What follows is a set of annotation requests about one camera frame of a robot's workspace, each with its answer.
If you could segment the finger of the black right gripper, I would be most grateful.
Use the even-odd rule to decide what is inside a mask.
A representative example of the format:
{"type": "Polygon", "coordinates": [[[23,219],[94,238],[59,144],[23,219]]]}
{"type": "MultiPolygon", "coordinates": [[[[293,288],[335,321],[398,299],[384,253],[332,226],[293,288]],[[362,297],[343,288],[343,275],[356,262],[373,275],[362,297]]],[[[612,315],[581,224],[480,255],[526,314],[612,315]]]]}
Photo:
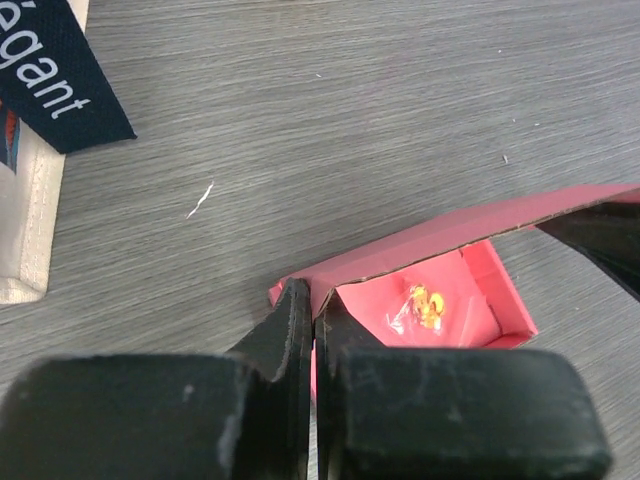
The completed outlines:
{"type": "Polygon", "coordinates": [[[605,202],[536,227],[590,260],[639,300],[639,204],[605,202]]]}

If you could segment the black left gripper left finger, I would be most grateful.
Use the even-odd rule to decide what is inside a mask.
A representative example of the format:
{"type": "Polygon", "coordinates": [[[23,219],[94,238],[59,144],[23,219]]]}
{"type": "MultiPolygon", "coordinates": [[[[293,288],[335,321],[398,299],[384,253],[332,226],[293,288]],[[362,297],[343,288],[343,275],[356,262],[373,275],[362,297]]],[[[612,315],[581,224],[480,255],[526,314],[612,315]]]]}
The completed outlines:
{"type": "Polygon", "coordinates": [[[50,357],[1,404],[5,479],[303,479],[309,287],[227,352],[50,357]]]}

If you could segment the pink paper box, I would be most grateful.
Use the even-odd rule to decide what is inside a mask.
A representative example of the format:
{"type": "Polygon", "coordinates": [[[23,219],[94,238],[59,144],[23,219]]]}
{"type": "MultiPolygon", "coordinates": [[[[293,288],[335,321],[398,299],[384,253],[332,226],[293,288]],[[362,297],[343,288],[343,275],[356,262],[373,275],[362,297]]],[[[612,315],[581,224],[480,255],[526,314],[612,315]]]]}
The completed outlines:
{"type": "Polygon", "coordinates": [[[536,227],[552,218],[605,202],[639,204],[635,184],[577,185],[496,203],[463,208],[375,240],[297,272],[311,294],[314,318],[342,307],[381,344],[383,317],[413,284],[431,290],[481,295],[496,331],[475,349],[502,350],[504,369],[491,368],[488,386],[513,381],[527,393],[545,395],[580,385],[563,360],[515,348],[538,330],[493,246],[495,237],[536,227]]]}

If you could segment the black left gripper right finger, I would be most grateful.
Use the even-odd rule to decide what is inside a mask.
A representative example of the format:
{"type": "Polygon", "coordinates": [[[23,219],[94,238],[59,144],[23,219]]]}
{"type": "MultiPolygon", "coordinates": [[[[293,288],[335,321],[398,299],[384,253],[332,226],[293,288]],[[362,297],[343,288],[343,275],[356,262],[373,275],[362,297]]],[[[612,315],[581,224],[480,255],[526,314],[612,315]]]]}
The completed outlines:
{"type": "Polygon", "coordinates": [[[387,347],[341,306],[314,329],[322,479],[601,479],[612,466],[559,354],[387,347]]]}

